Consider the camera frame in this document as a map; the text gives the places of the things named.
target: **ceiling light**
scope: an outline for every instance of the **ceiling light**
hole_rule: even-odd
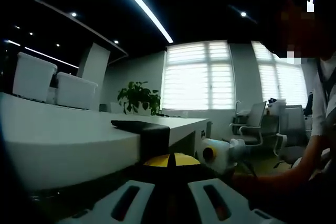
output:
[[[25,49],[27,49],[27,50],[29,50],[29,51],[32,51],[32,52],[35,52],[35,53],[37,53],[37,54],[43,55],[43,56],[45,56],[45,57],[48,57],[48,58],[50,58],[50,59],[57,60],[57,61],[59,61],[59,62],[62,62],[62,63],[64,63],[64,64],[66,64],[66,65],[69,65],[69,66],[72,66],[72,67],[74,67],[74,68],[77,68],[77,69],[78,69],[78,67],[76,67],[76,66],[74,66],[74,65],[71,65],[71,64],[69,64],[69,63],[67,63],[67,62],[64,62],[64,61],[62,61],[62,60],[58,60],[58,59],[56,59],[56,58],[53,58],[53,57],[51,57],[51,56],[48,56],[48,55],[42,54],[42,53],[41,53],[41,52],[39,52],[39,51],[32,50],[32,49],[30,49],[30,48],[28,48],[28,47],[25,47]]]
[[[7,43],[11,43],[11,44],[15,44],[15,45],[17,45],[17,46],[21,46],[20,44],[14,42],[14,41],[11,41],[11,40],[7,40],[6,42],[7,42]]]
[[[148,17],[153,21],[153,23],[156,25],[156,27],[160,30],[160,32],[163,34],[163,36],[166,38],[166,40],[169,43],[173,43],[172,38],[169,36],[167,31],[163,28],[160,21],[157,19],[157,17],[152,13],[152,11],[148,8],[148,6],[144,3],[143,0],[134,0],[142,9],[143,11],[148,15]]]

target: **person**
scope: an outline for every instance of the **person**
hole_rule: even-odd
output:
[[[277,41],[266,41],[265,46],[282,51],[294,51],[295,57],[318,56],[325,80],[330,80],[336,69],[336,46],[330,24],[316,13],[307,13],[293,0],[287,0],[275,15],[273,26],[265,30],[277,32]],[[330,148],[331,156],[336,140],[332,126],[336,123],[336,86],[332,83],[325,95],[324,85],[316,76],[313,90],[312,132],[305,153],[298,166],[269,176],[234,174],[231,186],[249,199],[251,207],[259,208],[286,222],[321,220],[333,216],[336,199],[336,169],[311,178],[319,166],[322,151]]]

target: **person's arm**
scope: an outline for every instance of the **person's arm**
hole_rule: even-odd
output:
[[[247,198],[272,197],[290,192],[309,180],[319,165],[322,151],[328,148],[328,140],[322,135],[325,120],[322,99],[320,92],[314,92],[312,137],[299,165],[279,175],[233,175],[232,186],[235,190]]]

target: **white conference table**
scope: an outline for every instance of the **white conference table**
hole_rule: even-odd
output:
[[[169,146],[195,132],[195,150],[208,119],[163,118],[65,108],[0,93],[6,150],[28,190],[75,185],[139,161],[140,136],[111,120],[168,126]]]

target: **white shirt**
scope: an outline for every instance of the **white shirt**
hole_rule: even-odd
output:
[[[325,79],[329,79],[334,69],[336,68],[336,53],[326,61],[321,60],[321,69],[324,74]],[[324,98],[324,90],[320,82],[319,75],[317,74],[315,78],[314,90],[313,90],[313,106],[312,106],[312,131],[311,135],[323,135],[325,120],[329,113],[336,108],[336,85],[333,86],[329,102],[326,104]]]

